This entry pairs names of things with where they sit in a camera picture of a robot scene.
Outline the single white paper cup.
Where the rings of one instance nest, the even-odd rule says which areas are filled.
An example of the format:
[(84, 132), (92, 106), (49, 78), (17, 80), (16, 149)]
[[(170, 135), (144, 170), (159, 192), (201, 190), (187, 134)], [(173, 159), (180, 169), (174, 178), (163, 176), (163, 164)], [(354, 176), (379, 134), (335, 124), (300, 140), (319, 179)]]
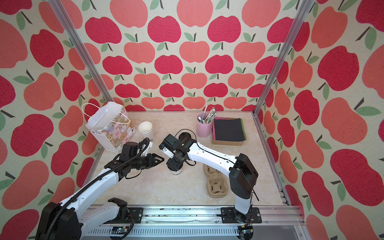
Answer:
[(172, 173), (174, 176), (180, 175), (181, 172), (182, 172), (182, 168), (178, 169), (177, 171), (173, 171), (173, 170), (171, 170), (171, 173)]

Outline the stack of white paper cups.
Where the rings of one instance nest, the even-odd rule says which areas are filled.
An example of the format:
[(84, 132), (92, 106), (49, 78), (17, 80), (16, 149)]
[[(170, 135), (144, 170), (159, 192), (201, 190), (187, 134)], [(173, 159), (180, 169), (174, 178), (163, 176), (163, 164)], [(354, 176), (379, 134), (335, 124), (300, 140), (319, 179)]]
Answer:
[(154, 140), (154, 127), (151, 122), (146, 121), (140, 123), (138, 129), (144, 138), (149, 138), (151, 142)]

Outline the cartoon animal paper gift bag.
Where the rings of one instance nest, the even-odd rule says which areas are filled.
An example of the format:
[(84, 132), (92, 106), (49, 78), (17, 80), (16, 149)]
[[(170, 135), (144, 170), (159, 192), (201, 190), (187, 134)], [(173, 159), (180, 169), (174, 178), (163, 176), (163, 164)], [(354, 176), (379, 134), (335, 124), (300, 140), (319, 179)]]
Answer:
[(124, 106), (115, 102), (108, 102), (91, 116), (85, 113), (85, 106), (82, 105), (82, 112), (89, 117), (86, 123), (87, 129), (102, 145), (105, 150), (114, 153), (121, 153), (125, 143), (136, 133), (136, 128), (130, 120)]

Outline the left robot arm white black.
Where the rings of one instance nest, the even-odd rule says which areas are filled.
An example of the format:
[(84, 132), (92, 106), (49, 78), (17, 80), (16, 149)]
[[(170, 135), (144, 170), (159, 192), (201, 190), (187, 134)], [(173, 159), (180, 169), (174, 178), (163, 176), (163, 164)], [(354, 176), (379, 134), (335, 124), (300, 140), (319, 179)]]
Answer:
[(127, 179), (132, 169), (139, 171), (153, 168), (164, 158), (149, 154), (152, 143), (149, 138), (139, 143), (128, 142), (105, 168), (84, 187), (70, 197), (47, 204), (41, 214), (37, 240), (80, 240), (103, 224), (124, 224), (118, 231), (121, 240), (139, 222), (134, 218), (126, 201), (111, 198), (101, 207), (87, 212), (87, 209), (109, 188), (122, 179)]

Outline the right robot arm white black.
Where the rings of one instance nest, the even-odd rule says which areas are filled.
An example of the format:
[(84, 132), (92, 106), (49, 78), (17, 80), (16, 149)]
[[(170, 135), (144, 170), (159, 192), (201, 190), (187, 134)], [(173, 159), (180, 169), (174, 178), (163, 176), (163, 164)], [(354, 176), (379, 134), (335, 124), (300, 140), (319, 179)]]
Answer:
[(230, 189), (236, 195), (233, 219), (238, 223), (250, 223), (252, 196), (255, 195), (254, 186), (259, 174), (248, 156), (227, 155), (207, 148), (190, 137), (179, 140), (171, 134), (164, 138), (159, 149), (170, 157), (167, 167), (172, 172), (181, 170), (187, 161), (195, 161), (228, 177)]

